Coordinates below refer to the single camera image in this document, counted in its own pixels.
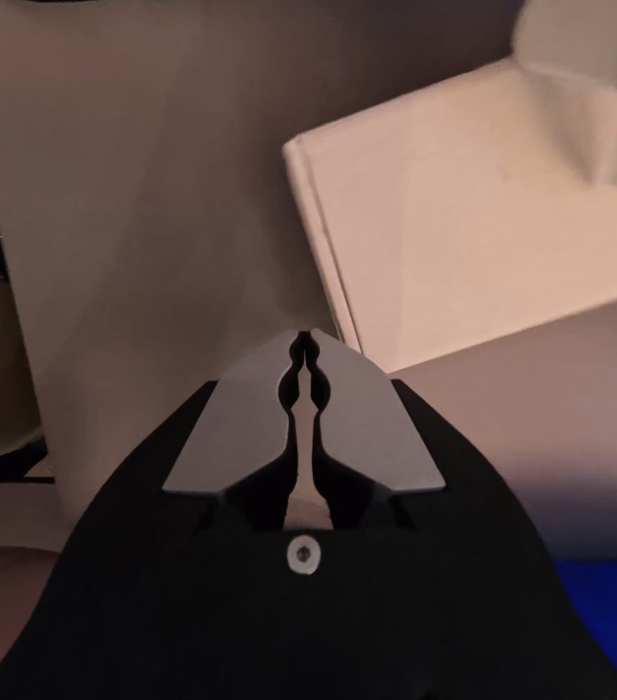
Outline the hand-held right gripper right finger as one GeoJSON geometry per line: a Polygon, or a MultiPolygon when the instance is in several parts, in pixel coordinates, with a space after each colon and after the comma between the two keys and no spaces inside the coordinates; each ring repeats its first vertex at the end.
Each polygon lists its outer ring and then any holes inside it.
{"type": "Polygon", "coordinates": [[[397,499],[446,482],[390,378],[319,330],[302,335],[316,407],[312,477],[333,529],[393,527],[397,499]]]}

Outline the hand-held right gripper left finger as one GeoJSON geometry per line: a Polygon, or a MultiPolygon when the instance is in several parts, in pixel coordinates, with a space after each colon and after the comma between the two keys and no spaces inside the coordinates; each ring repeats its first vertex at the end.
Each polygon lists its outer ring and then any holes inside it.
{"type": "Polygon", "coordinates": [[[282,529],[298,479],[293,407],[305,333],[290,329],[217,381],[163,490],[210,498],[252,529],[282,529]]]}

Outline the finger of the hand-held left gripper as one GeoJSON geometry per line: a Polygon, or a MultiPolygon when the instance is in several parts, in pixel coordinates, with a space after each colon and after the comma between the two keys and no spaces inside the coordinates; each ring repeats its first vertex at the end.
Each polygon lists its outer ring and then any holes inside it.
{"type": "Polygon", "coordinates": [[[617,187],[617,1],[526,1],[512,48],[566,159],[617,187]]]}

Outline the white cardboard mailer box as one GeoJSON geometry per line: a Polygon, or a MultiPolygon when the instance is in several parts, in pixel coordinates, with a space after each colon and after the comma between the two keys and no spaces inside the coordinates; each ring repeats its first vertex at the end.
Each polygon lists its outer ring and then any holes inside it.
{"type": "Polygon", "coordinates": [[[565,161],[511,59],[282,153],[339,338],[384,372],[617,302],[617,189],[565,161]]]}

